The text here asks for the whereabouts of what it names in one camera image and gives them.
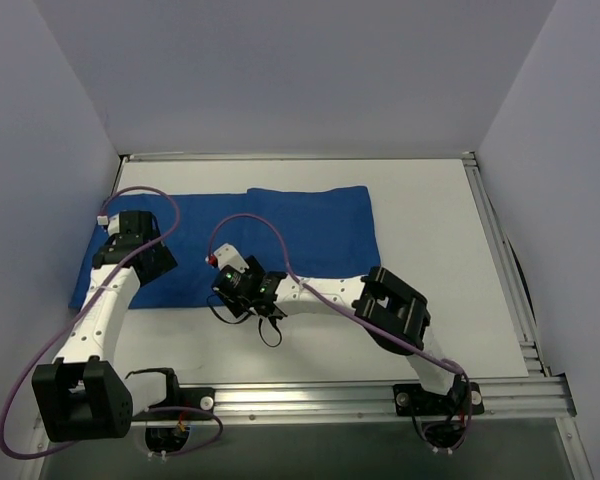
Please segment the blue surgical cloth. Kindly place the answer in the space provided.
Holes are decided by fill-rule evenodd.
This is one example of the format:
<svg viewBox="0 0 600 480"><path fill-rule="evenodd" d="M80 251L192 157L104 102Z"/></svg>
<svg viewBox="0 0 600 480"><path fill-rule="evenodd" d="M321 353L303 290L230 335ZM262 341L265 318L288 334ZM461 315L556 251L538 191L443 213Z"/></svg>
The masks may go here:
<svg viewBox="0 0 600 480"><path fill-rule="evenodd" d="M166 240L176 268L141 287L133 309L205 306L216 276L205 257L210 247L224 243L254 256L268 271L292 269L299 277L349 278L381 263L364 186L324 192L250 188L169 198L135 190L107 208L109 214L127 210L149 211L160 230L176 229Z"/></svg>

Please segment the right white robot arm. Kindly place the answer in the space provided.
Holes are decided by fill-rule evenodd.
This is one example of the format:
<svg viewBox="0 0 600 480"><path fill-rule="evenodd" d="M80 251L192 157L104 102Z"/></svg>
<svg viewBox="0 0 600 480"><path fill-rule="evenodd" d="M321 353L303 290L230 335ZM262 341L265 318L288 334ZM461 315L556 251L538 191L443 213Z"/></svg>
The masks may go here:
<svg viewBox="0 0 600 480"><path fill-rule="evenodd" d="M267 272L255 257L233 249L211 254L208 263L218 269L212 291L236 319L256 316L276 326L287 317L344 316L380 348L407 359L430 409L444 413L459 402L462 373L434 335L427 299L388 269L339 279L297 277Z"/></svg>

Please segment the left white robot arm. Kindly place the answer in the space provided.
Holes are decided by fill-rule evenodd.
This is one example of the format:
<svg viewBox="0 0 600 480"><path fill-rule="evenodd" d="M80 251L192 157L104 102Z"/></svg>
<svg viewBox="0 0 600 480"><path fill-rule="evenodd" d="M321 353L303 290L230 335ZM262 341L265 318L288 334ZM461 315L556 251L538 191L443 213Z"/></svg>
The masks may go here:
<svg viewBox="0 0 600 480"><path fill-rule="evenodd" d="M149 410L174 417L182 395L173 369L120 375L112 365L124 317L138 290L174 269L149 211L123 211L107 227L92 258L80 319L50 364L37 366L32 387L54 443L124 437L134 416Z"/></svg>

